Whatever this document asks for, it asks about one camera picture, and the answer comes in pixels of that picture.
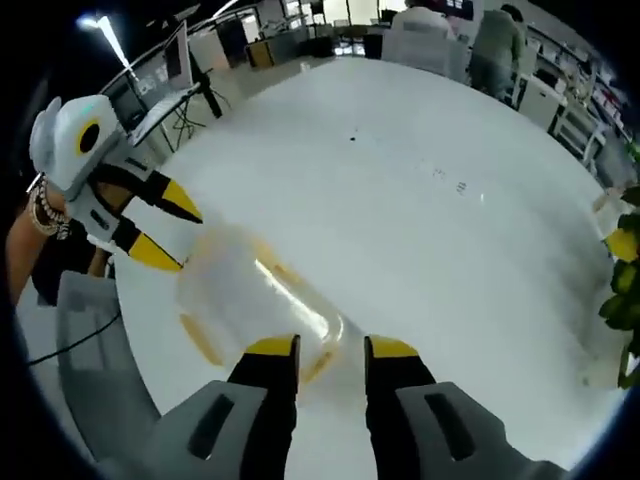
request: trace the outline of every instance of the yellow circle marking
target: yellow circle marking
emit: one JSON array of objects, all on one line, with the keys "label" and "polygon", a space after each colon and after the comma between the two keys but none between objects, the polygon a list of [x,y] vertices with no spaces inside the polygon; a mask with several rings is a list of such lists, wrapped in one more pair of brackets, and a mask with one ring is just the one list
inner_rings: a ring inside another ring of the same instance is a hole
[{"label": "yellow circle marking", "polygon": [[84,152],[80,150],[80,142],[82,141],[82,137],[87,132],[87,130],[89,130],[89,128],[91,128],[93,125],[98,125],[97,118],[92,118],[91,120],[89,120],[87,123],[85,123],[84,128],[80,130],[80,135],[78,135],[78,138],[76,139],[76,155],[78,157],[81,157],[82,155],[84,155]]}]

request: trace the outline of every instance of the white table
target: white table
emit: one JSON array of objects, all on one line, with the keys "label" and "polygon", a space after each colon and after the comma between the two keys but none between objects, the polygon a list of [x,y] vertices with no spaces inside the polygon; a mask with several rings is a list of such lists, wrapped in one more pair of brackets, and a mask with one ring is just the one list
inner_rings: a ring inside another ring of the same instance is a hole
[{"label": "white table", "polygon": [[[620,401],[579,375],[581,332],[610,268],[591,214],[602,190],[490,97],[339,59],[248,100],[163,171],[205,216],[223,212],[263,237],[365,332],[417,348],[438,380],[498,415],[524,454],[571,466]],[[174,255],[188,253],[197,227],[141,202],[126,214]],[[160,412],[225,378],[179,323],[176,277],[125,256],[116,269]],[[364,416],[299,408],[287,472],[375,478]]]}]

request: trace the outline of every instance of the beaded bracelet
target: beaded bracelet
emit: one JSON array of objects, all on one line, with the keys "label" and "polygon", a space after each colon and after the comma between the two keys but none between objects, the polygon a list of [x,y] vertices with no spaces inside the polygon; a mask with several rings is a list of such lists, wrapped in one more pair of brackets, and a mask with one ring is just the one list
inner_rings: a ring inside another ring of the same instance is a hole
[{"label": "beaded bracelet", "polygon": [[[38,218],[38,208],[44,212],[49,222],[43,224]],[[58,240],[69,236],[69,223],[63,213],[55,211],[47,200],[47,181],[43,177],[31,190],[29,195],[29,215],[35,227],[44,235],[50,237],[57,233]]]}]

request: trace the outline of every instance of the green plant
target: green plant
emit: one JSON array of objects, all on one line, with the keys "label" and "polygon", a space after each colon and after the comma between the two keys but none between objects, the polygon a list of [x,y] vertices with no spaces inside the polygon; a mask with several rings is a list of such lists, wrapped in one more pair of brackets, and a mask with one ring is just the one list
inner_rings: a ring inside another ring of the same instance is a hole
[{"label": "green plant", "polygon": [[[625,190],[622,199],[636,207],[640,206],[640,186]],[[612,329],[632,332],[631,342],[622,351],[618,371],[618,386],[629,388],[640,385],[640,364],[629,375],[626,374],[630,355],[640,357],[640,248],[637,247],[640,239],[640,213],[621,215],[618,229],[624,231],[630,242],[633,242],[630,251],[635,251],[635,259],[616,262],[611,279],[614,295],[602,304],[598,313]]]},{"label": "green plant", "polygon": [[634,161],[640,163],[640,149],[638,149],[638,145],[635,142],[627,143],[627,152]]}]

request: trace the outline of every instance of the office room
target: office room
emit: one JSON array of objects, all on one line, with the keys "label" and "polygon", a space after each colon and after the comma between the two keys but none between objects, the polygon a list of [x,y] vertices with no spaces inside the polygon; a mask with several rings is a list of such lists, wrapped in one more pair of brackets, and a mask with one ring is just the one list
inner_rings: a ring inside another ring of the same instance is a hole
[{"label": "office room", "polygon": [[72,478],[622,468],[640,83],[613,17],[46,6],[8,60],[9,430]]}]

